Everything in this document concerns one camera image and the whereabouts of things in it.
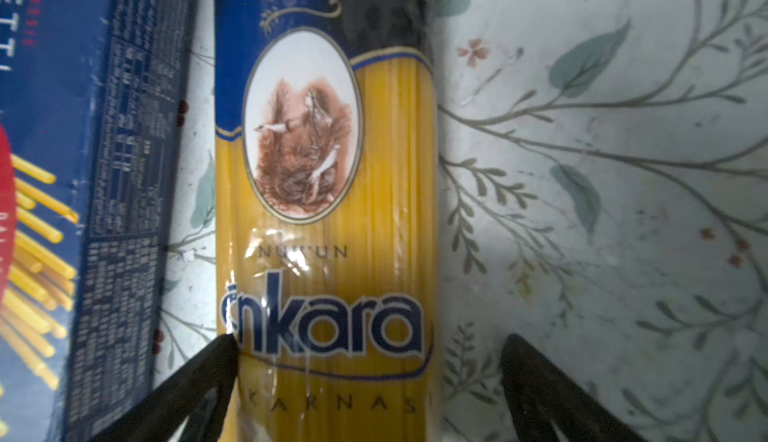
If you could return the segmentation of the narrow blue Barilla spaghetti box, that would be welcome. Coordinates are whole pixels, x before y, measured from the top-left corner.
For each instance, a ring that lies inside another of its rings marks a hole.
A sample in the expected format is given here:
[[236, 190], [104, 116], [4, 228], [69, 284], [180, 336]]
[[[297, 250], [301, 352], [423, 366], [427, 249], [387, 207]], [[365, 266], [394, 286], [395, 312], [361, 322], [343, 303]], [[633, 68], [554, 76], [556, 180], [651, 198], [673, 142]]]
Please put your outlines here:
[[1, 437], [152, 389], [195, 0], [1, 0]]

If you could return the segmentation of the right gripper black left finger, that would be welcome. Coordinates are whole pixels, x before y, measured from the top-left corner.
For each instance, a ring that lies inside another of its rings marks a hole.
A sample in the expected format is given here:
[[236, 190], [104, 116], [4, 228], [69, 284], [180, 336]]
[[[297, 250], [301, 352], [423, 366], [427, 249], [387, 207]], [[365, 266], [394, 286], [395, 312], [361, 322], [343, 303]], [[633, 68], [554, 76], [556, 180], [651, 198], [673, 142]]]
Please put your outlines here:
[[138, 405], [100, 431], [94, 441], [216, 441], [238, 370], [238, 346], [220, 335]]

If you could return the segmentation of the blue yellow spaghetti bag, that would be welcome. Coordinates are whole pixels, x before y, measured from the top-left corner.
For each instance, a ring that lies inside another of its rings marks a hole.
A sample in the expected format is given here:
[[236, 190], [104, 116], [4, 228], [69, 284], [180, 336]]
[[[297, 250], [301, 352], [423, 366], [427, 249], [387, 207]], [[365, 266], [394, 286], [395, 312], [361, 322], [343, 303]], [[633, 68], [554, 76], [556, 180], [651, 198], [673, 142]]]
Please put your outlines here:
[[214, 0], [225, 441], [437, 441], [430, 0]]

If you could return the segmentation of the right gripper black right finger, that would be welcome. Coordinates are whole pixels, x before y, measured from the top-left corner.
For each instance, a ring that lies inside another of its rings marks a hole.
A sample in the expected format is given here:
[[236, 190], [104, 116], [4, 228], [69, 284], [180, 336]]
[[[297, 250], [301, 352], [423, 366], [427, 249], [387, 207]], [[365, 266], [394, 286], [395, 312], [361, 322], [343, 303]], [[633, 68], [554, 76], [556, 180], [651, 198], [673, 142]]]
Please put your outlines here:
[[503, 345], [501, 385], [521, 441], [641, 441], [627, 424], [517, 334]]

